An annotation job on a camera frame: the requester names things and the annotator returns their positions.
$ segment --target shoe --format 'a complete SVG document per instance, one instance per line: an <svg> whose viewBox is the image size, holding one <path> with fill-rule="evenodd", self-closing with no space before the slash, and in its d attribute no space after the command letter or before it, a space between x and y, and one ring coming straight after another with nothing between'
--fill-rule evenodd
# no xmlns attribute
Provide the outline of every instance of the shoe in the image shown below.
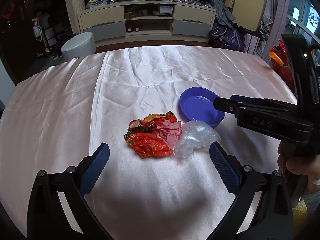
<svg viewBox="0 0 320 240"><path fill-rule="evenodd" d="M56 60L56 59L58 58L58 56L59 56L59 51L56 49L56 50L53 52L53 55L52 55L53 60Z"/></svg>

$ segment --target human hand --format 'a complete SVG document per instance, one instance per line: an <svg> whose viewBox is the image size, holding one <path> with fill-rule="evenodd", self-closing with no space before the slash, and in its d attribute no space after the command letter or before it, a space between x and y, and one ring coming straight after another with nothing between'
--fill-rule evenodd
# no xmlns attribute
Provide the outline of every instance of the human hand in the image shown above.
<svg viewBox="0 0 320 240"><path fill-rule="evenodd" d="M298 175L307 175L308 184L304 191L304 195L320 191L320 155L293 157L287 160L290 156L288 151L292 151L291 147L286 147L283 142L280 142L278 147L278 165L279 170L282 172L285 182L288 181L289 172Z"/></svg>

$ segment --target orange foil wrapper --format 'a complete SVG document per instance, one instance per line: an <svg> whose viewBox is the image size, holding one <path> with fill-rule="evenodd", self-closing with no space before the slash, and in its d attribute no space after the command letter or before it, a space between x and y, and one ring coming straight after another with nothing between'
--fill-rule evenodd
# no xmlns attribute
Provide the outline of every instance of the orange foil wrapper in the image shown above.
<svg viewBox="0 0 320 240"><path fill-rule="evenodd" d="M142 158L164 157L172 153L181 133L181 121L169 111L131 121L124 139Z"/></svg>

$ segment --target white stool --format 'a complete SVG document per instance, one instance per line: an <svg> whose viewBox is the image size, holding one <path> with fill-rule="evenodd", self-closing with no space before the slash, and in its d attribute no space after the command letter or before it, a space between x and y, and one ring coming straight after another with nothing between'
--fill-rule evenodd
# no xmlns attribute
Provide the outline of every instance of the white stool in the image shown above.
<svg viewBox="0 0 320 240"><path fill-rule="evenodd" d="M75 57L86 57L96 52L93 34L90 32L81 33L68 40L61 48L63 58L72 60Z"/></svg>

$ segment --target cream drawer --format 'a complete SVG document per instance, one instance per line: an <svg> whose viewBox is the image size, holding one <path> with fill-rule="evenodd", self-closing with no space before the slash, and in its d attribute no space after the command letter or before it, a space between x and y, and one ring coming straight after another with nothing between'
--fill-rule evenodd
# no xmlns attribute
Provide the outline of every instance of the cream drawer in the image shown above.
<svg viewBox="0 0 320 240"><path fill-rule="evenodd" d="M123 6L115 6L88 12L81 15L82 28L87 29L110 22L124 21Z"/></svg>
<svg viewBox="0 0 320 240"><path fill-rule="evenodd" d="M174 8L175 20L187 20L211 24L213 11L199 9L191 6L176 5Z"/></svg>

